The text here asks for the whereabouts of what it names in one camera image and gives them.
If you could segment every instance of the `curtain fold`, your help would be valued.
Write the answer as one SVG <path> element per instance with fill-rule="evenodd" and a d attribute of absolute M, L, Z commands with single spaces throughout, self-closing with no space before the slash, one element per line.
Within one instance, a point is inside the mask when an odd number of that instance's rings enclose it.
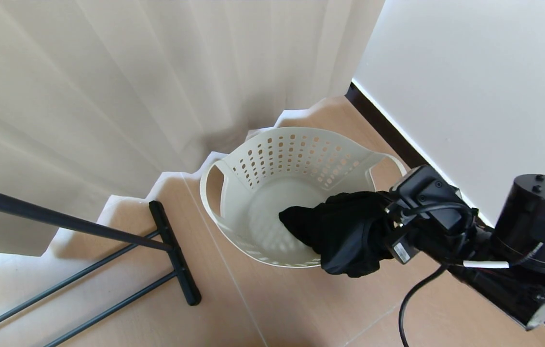
<path fill-rule="evenodd" d="M 0 1 L 0 192 L 86 219 L 111 194 L 143 197 L 161 172 L 345 94 L 382 5 Z M 43 253 L 53 233 L 31 225 L 0 217 L 0 239 L 15 235 L 0 251 Z"/>

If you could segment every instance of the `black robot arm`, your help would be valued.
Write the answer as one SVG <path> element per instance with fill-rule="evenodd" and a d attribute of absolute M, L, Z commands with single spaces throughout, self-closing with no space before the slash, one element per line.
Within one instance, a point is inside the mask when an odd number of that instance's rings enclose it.
<path fill-rule="evenodd" d="M 427 165 L 387 195 L 396 227 L 385 243 L 395 259 L 424 251 L 526 330 L 544 323 L 545 175 L 515 178 L 495 228 L 477 222 L 478 210 Z"/>

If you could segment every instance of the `laundry basket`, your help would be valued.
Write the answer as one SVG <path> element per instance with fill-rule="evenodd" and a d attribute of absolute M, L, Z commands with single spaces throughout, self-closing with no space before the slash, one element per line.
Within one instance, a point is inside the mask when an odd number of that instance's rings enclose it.
<path fill-rule="evenodd" d="M 370 169 L 391 158 L 335 132 L 316 128 L 274 128 L 250 138 L 205 170 L 200 195 L 206 212 L 239 250 L 280 267 L 316 267 L 320 257 L 279 220 L 290 206 L 315 207 L 329 196 L 375 191 Z M 206 195 L 208 176 L 217 166 L 224 180 L 220 215 Z"/>

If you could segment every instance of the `tile floor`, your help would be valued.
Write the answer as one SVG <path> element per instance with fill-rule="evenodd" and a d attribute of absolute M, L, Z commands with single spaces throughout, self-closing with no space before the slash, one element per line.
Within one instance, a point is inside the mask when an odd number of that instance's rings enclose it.
<path fill-rule="evenodd" d="M 343 97 L 322 101 L 310 113 L 281 126 L 327 128 L 374 151 L 394 154 Z M 382 189 L 398 179 L 391 162 L 378 165 L 374 174 Z M 172 280 L 66 346 L 401 345 L 398 305 L 407 290 L 436 268 L 429 257 L 421 254 L 406 266 L 384 262 L 381 270 L 360 279 L 327 275 L 319 268 L 266 266 L 223 237 L 207 217 L 198 191 L 197 176 L 174 173 L 156 199 L 165 206 L 202 303 L 188 306 Z M 147 203 L 133 198 L 108 204 L 100 220 L 138 235 L 154 229 Z M 0 254 L 0 314 L 120 247 L 120 242 L 61 229 L 42 257 Z M 170 270 L 163 252 L 138 247 L 1 324 L 0 347 L 43 346 Z M 406 317 L 413 347 L 545 347 L 545 327 L 524 332 L 448 274 L 418 292 Z"/>

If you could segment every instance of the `black cloth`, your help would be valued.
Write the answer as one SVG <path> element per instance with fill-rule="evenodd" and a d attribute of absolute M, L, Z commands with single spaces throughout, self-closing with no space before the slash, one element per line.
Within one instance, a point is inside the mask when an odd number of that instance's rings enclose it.
<path fill-rule="evenodd" d="M 293 206 L 279 213 L 288 231 L 322 256 L 329 274 L 361 277 L 392 259 L 383 237 L 392 230 L 384 208 L 386 192 L 359 191 L 330 196 L 315 208 Z"/>

